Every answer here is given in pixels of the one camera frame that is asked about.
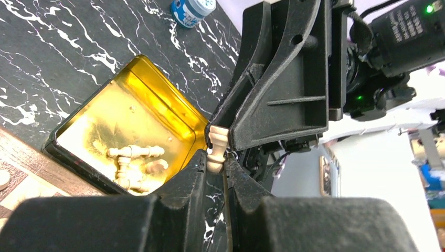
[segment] black marble surface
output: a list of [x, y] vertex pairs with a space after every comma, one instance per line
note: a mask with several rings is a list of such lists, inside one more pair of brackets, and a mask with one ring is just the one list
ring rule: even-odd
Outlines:
[[[50, 132], [144, 54], [206, 117], [229, 84], [240, 35], [218, 7], [180, 28], [171, 0], [0, 0], [0, 123], [40, 149]], [[221, 176], [207, 181], [205, 247], [221, 215]]]

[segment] bottle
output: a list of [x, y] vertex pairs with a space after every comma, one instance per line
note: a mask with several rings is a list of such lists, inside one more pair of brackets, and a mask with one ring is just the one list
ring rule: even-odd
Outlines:
[[172, 15], [185, 28], [195, 27], [216, 9], [216, 0], [173, 0]]

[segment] yellow plastic container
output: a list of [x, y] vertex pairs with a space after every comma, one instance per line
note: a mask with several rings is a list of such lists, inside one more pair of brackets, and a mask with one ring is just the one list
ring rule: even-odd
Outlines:
[[[206, 148], [207, 122], [147, 57], [137, 56], [60, 127], [56, 141], [111, 181], [118, 164], [107, 156], [109, 148], [130, 144], [164, 148], [165, 154], [156, 159], [141, 157], [130, 164], [153, 191], [177, 174], [197, 150]], [[145, 164], [157, 159], [166, 160], [169, 168], [146, 174]]]

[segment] green light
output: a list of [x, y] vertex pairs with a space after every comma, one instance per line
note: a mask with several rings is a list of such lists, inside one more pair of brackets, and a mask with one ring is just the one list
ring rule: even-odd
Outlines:
[[427, 6], [427, 13], [432, 13], [434, 11], [434, 7], [432, 5]]

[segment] wooden chessboard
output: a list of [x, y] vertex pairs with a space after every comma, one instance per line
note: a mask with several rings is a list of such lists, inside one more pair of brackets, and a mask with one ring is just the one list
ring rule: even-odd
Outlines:
[[10, 182], [0, 191], [0, 219], [31, 197], [97, 196], [98, 189], [0, 128], [0, 169]]

